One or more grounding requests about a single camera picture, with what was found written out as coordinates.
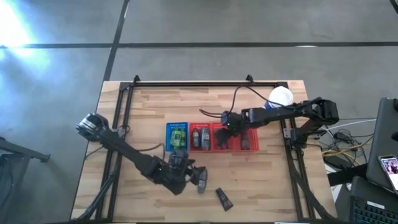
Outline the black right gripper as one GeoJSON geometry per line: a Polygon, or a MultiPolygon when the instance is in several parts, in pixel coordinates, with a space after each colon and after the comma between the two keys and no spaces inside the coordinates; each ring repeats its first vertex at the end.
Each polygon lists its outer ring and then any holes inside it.
{"type": "Polygon", "coordinates": [[[220,123],[225,128],[225,131],[223,128],[215,131],[216,145],[219,149],[224,149],[224,144],[226,147],[231,147],[234,134],[242,134],[244,132],[242,116],[234,112],[223,111],[220,123]]]}

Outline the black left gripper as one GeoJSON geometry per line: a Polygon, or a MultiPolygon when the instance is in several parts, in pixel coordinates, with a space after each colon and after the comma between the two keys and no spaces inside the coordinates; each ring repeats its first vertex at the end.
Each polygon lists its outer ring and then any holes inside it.
{"type": "Polygon", "coordinates": [[[186,186],[187,178],[190,178],[190,182],[193,185],[198,185],[200,183],[199,175],[206,171],[206,167],[195,167],[192,165],[193,163],[191,161],[173,162],[174,187],[186,186]]]}

